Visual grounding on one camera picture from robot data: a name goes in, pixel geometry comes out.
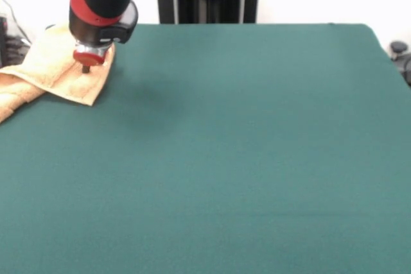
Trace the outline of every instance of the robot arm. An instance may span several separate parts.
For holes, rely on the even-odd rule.
[[[132,0],[70,0],[69,28],[77,40],[74,59],[86,67],[102,64],[113,42],[129,40],[137,20]]]

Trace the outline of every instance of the green felt surface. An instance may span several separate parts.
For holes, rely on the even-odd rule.
[[[0,274],[410,273],[410,120],[365,26],[138,26],[0,126]]]

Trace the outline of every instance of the black knob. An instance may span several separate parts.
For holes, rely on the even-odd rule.
[[[401,41],[393,41],[390,47],[395,54],[402,54],[408,49],[408,46]]]

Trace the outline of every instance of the tan towel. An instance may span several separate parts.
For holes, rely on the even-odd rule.
[[[68,26],[54,26],[34,42],[21,65],[0,69],[0,123],[46,91],[84,105],[94,103],[109,75],[115,47],[89,74],[82,74],[82,65],[73,60],[74,47]]]

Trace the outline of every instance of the towel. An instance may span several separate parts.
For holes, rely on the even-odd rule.
[[[93,105],[109,75],[115,47],[107,51],[103,65],[83,74],[73,59],[75,44],[68,25],[54,26],[34,42],[21,65],[0,69],[0,123],[45,92]]]

